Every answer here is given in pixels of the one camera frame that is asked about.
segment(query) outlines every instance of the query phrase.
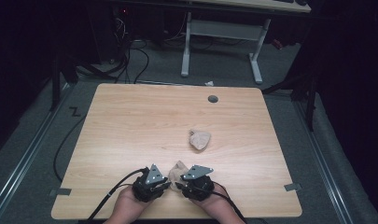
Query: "table leg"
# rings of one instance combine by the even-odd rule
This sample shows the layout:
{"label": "table leg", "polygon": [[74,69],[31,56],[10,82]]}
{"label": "table leg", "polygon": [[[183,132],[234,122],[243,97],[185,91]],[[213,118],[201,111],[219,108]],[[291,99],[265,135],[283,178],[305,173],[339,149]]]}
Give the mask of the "table leg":
{"label": "table leg", "polygon": [[189,39],[191,33],[191,12],[188,12],[188,21],[186,27],[186,45],[185,51],[183,53],[183,62],[182,62],[182,77],[187,77],[189,75]]}
{"label": "table leg", "polygon": [[256,45],[255,52],[249,54],[249,60],[250,60],[250,64],[252,65],[253,76],[255,77],[255,81],[257,84],[262,83],[261,73],[260,73],[259,65],[258,65],[258,56],[261,50],[261,46],[264,42],[264,38],[267,34],[268,27],[270,26],[270,22],[271,22],[271,19],[267,19],[264,22],[264,25],[261,28],[261,32],[259,35],[259,40],[258,40],[258,44]]}

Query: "black hole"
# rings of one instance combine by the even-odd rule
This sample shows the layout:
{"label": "black hole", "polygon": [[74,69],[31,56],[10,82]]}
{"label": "black hole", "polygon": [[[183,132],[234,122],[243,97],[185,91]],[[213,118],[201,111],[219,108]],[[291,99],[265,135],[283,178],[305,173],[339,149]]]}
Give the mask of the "black hole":
{"label": "black hole", "polygon": [[208,96],[208,101],[210,102],[210,103],[217,103],[217,101],[218,101],[218,98],[217,98],[217,96],[215,96],[215,95],[210,95],[210,96]]}

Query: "dark background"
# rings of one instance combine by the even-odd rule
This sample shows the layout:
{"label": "dark background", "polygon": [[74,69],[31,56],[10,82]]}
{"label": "dark background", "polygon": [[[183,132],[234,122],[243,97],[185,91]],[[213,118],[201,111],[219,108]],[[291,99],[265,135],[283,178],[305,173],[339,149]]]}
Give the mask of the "dark background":
{"label": "dark background", "polygon": [[[0,148],[49,80],[58,46],[88,63],[116,57],[110,8],[96,6],[96,13],[72,2],[0,1]],[[305,22],[276,20],[266,42],[303,43],[287,79],[306,73],[315,56],[327,50],[317,71],[317,91],[346,157],[378,210],[378,0],[312,1],[310,6],[315,15],[338,14],[343,21],[318,24],[307,33]],[[174,33],[182,17],[181,12],[136,10],[130,28],[134,35],[162,45],[163,30]]]}

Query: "gray carpet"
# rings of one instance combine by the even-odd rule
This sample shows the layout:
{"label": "gray carpet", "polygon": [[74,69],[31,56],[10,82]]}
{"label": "gray carpet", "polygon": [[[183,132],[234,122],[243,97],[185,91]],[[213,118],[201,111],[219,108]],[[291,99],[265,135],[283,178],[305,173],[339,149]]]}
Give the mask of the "gray carpet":
{"label": "gray carpet", "polygon": [[[143,42],[138,42],[135,45],[140,47],[143,44]],[[244,42],[234,46],[238,50],[231,50],[231,46],[222,44],[214,44],[207,50],[194,49],[191,52],[189,77],[182,78],[179,75],[182,46],[166,45],[160,48],[148,44],[142,50],[149,56],[149,65],[138,79],[138,83],[152,81],[203,85],[205,82],[213,81],[215,86],[265,89],[284,79],[300,48],[297,45],[277,50],[273,46],[265,45],[259,56],[259,68],[264,82],[259,86],[254,82],[246,54],[250,51],[251,45]],[[206,48],[207,44],[194,43],[193,47]],[[130,81],[133,81],[146,62],[146,56],[142,52],[131,50],[131,61],[128,67]],[[100,68],[107,69],[110,66],[112,65],[105,63]],[[125,77],[121,76],[119,83],[124,83],[125,80]],[[94,91],[101,82],[105,81],[80,76],[80,81],[67,97],[46,133],[34,162],[1,216],[0,223],[77,223],[75,220],[54,220],[50,216],[55,198],[50,197],[49,192],[60,186],[60,182],[53,173],[53,158],[65,135],[81,119],[81,117],[72,116],[73,110],[70,107],[77,107],[77,113],[84,116],[90,107]],[[294,104],[290,102],[288,91],[279,91],[264,97],[293,182],[302,185],[298,195],[303,210],[300,217],[267,218],[266,221],[270,224],[340,223],[316,166],[310,139],[307,137],[305,127],[301,124],[301,117]],[[0,191],[48,114],[49,106],[50,85],[22,116],[19,127],[0,152]],[[348,208],[351,209],[354,222],[378,223],[378,216],[369,203],[349,161],[346,160],[319,99],[316,102],[314,125],[316,140],[321,146]],[[69,135],[61,149],[57,160],[57,170],[60,175],[65,172],[80,128],[81,125]],[[261,222],[257,219],[249,219],[249,223]]]}

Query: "table top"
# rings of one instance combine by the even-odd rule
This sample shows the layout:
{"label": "table top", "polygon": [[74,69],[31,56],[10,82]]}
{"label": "table top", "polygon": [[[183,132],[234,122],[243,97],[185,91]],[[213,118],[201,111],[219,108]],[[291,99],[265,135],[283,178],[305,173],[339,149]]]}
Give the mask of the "table top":
{"label": "table top", "polygon": [[[218,98],[208,101],[209,95]],[[212,136],[205,151],[189,130]],[[68,165],[51,215],[86,219],[130,172],[155,163],[163,175],[178,162],[214,169],[245,217],[298,217],[297,193],[259,89],[101,84]],[[125,183],[132,184],[138,175]],[[116,192],[96,218],[108,218]],[[168,189],[140,218],[207,218],[180,192]]]}
{"label": "table top", "polygon": [[255,7],[290,12],[311,12],[311,8],[308,5],[303,7],[296,2],[286,3],[274,0],[191,0],[191,2],[221,4],[235,7]]}

